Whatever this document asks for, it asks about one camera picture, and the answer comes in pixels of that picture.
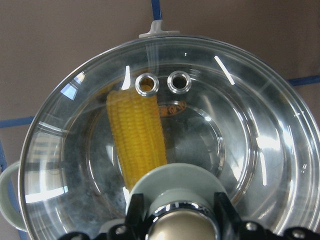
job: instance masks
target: white pot handle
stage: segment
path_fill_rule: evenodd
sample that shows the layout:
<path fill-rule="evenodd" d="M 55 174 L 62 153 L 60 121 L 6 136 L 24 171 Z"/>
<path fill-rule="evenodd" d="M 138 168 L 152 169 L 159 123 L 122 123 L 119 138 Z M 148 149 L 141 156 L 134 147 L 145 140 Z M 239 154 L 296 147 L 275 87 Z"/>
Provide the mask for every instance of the white pot handle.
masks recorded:
<path fill-rule="evenodd" d="M 0 212 L 3 217 L 18 230 L 27 231 L 25 222 L 19 212 L 12 206 L 9 193 L 8 183 L 11 175 L 19 170 L 20 162 L 17 161 L 14 164 L 7 167 L 3 173 L 0 174 Z"/>

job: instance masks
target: stainless steel pot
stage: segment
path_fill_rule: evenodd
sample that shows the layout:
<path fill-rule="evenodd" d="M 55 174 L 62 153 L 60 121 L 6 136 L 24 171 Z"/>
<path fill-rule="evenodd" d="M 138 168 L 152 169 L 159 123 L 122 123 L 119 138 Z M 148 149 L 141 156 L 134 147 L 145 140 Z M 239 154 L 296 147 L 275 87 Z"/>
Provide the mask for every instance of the stainless steel pot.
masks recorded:
<path fill-rule="evenodd" d="M 243 218 L 275 233 L 319 229 L 320 135 L 301 98 L 240 48 L 157 36 L 89 60 L 37 113 L 19 171 L 20 205 L 33 239 L 56 240 L 71 231 L 94 237 L 105 222 L 124 216 L 106 99 L 143 73 L 156 76 L 158 105 L 168 110 L 161 115 L 168 163 L 208 170 Z"/>

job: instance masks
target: corn cob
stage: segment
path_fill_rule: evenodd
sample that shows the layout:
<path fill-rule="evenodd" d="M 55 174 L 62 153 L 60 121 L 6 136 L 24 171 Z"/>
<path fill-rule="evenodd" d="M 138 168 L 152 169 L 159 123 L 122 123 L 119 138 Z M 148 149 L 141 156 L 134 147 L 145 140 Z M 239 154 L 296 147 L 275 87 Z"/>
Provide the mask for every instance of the corn cob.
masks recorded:
<path fill-rule="evenodd" d="M 135 88 L 111 91 L 106 108 L 124 183 L 130 191 L 143 175 L 167 163 L 157 96 L 143 97 Z"/>

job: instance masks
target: glass lid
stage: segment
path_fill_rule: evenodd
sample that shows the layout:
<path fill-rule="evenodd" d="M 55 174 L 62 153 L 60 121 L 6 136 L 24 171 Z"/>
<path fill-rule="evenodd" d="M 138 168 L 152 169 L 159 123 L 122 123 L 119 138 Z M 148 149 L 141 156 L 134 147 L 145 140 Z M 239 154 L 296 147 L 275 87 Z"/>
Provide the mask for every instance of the glass lid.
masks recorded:
<path fill-rule="evenodd" d="M 22 151 L 22 211 L 34 239 L 93 238 L 125 216 L 144 174 L 189 163 L 218 177 L 244 219 L 316 231 L 319 148 L 305 104 L 255 56 L 205 38 L 140 39 L 80 66 L 39 110 Z"/>

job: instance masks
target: screw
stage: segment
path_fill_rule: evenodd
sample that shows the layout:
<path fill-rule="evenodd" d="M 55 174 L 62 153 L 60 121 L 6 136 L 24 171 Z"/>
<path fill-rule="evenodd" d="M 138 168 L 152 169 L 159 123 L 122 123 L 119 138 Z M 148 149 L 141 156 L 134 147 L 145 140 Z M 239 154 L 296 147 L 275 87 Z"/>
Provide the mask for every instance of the screw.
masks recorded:
<path fill-rule="evenodd" d="M 125 225 L 119 226 L 116 228 L 115 230 L 115 234 L 120 235 L 120 234 L 124 234 L 127 231 L 127 228 Z"/>
<path fill-rule="evenodd" d="M 258 225 L 255 224 L 254 222 L 247 222 L 245 225 L 245 228 L 249 231 L 256 231 L 258 229 Z"/>
<path fill-rule="evenodd" d="M 292 231 L 292 235 L 296 238 L 296 239 L 304 239 L 306 237 L 306 234 L 301 231 L 300 229 L 295 229 Z"/>

